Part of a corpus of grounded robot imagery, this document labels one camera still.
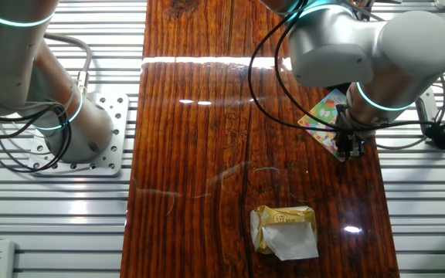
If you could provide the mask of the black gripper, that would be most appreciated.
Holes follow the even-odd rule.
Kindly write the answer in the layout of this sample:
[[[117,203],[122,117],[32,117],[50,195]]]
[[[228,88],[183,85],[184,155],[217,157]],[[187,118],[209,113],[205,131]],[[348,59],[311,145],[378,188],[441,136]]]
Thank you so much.
[[[365,154],[363,142],[371,140],[375,131],[360,131],[356,127],[335,125],[335,143],[338,156],[347,161],[351,158],[362,157]]]

